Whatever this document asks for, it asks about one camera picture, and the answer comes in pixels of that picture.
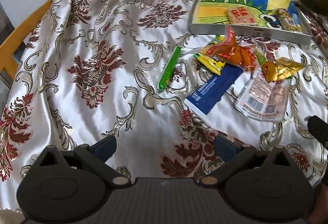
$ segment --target bed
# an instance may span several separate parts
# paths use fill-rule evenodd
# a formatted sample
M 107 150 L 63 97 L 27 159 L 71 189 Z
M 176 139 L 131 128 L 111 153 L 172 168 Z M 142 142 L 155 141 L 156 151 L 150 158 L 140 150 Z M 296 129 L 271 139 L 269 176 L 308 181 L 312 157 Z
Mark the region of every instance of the bed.
M 309 45 L 239 37 L 267 59 L 286 56 L 304 69 L 292 80 L 284 121 L 259 122 L 234 101 L 250 79 L 242 76 L 203 119 L 183 103 L 211 76 L 192 57 L 213 35 L 190 34 L 194 0 L 50 0 L 0 46 L 0 65 L 14 83 L 0 122 L 1 208 L 19 211 L 15 193 L 47 145 L 62 150 L 114 135 L 107 164 L 124 176 L 194 177 L 223 164 L 213 140 L 262 150 L 284 145 L 309 182 L 326 169 L 327 152 L 308 132 L 310 116 L 328 118 L 327 20 L 293 0 L 308 17 Z M 32 31 L 20 63 L 10 56 Z M 176 45 L 182 54 L 168 87 L 156 84 Z

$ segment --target green marker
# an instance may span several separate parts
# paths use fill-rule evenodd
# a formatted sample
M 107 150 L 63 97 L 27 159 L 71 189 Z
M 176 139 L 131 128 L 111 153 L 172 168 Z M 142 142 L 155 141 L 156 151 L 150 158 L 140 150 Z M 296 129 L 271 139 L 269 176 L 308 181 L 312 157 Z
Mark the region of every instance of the green marker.
M 166 86 L 172 76 L 172 73 L 174 71 L 175 65 L 179 59 L 180 53 L 181 53 L 181 47 L 177 46 L 177 48 L 174 50 L 169 62 L 167 63 L 167 65 L 164 69 L 164 72 L 162 74 L 162 77 L 158 83 L 157 87 L 160 91 L 163 91 L 166 88 Z

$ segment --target colorful drawing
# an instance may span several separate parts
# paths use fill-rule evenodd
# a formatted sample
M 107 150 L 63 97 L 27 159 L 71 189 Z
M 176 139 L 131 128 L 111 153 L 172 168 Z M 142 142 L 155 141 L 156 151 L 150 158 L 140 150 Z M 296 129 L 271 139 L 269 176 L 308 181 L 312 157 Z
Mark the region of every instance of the colorful drawing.
M 227 8 L 229 5 L 242 5 L 254 15 L 257 26 L 282 29 L 275 15 L 275 9 L 285 8 L 299 25 L 297 8 L 290 0 L 198 0 L 193 23 L 198 24 L 230 24 Z

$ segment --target snack packet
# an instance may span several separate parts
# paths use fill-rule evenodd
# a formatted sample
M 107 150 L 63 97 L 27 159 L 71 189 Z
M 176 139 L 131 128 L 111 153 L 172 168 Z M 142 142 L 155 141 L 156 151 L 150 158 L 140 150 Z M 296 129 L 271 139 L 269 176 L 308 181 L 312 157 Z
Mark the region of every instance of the snack packet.
M 230 25 L 226 25 L 226 35 L 224 40 L 209 47 L 206 51 L 208 55 L 215 53 L 221 60 L 240 66 L 245 70 L 256 70 L 265 62 L 265 55 L 259 47 L 251 45 L 241 47 L 236 42 L 236 35 Z
M 254 72 L 238 96 L 235 107 L 245 116 L 269 122 L 284 119 L 291 79 L 267 82 L 261 70 Z
M 279 58 L 275 63 L 266 61 L 262 64 L 262 70 L 268 82 L 286 79 L 304 66 L 285 57 Z
M 227 64 L 220 77 L 213 75 L 183 102 L 198 116 L 204 117 L 242 73 L 240 67 Z
M 217 51 L 217 56 L 227 59 L 227 62 L 240 66 L 245 70 L 254 71 L 266 61 L 265 55 L 256 45 L 246 47 L 222 48 Z
M 242 5 L 229 5 L 227 8 L 230 23 L 234 25 L 256 25 L 251 10 Z
M 284 8 L 278 8 L 276 10 L 276 15 L 284 30 L 290 32 L 302 32 L 301 25 L 296 15 L 295 17 L 298 23 L 295 22 L 294 18 Z
M 203 49 L 200 50 L 198 54 L 194 54 L 194 57 L 201 62 L 209 71 L 215 73 L 217 75 L 221 75 L 221 70 L 226 64 L 225 61 L 221 60 L 217 56 L 210 56 L 207 54 L 207 51 L 216 45 L 220 44 L 222 40 L 221 35 L 216 35 L 215 39 L 213 39 L 208 45 L 206 45 Z
M 234 47 L 237 46 L 238 45 L 236 42 L 235 31 L 230 25 L 225 25 L 224 38 L 219 43 L 207 45 L 199 53 L 212 57 L 215 55 L 218 49 L 223 49 L 226 47 L 230 47 L 231 49 L 234 49 Z

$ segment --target screw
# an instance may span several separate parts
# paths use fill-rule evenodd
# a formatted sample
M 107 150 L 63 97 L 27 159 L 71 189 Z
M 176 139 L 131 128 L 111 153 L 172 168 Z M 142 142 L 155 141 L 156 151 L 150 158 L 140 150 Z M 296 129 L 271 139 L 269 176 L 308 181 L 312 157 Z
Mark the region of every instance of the screw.
M 127 183 L 129 183 L 129 179 L 126 177 L 116 177 L 113 178 L 113 183 L 115 185 L 126 185 Z
M 217 178 L 215 177 L 205 177 L 202 178 L 202 183 L 206 185 L 214 185 L 218 182 Z

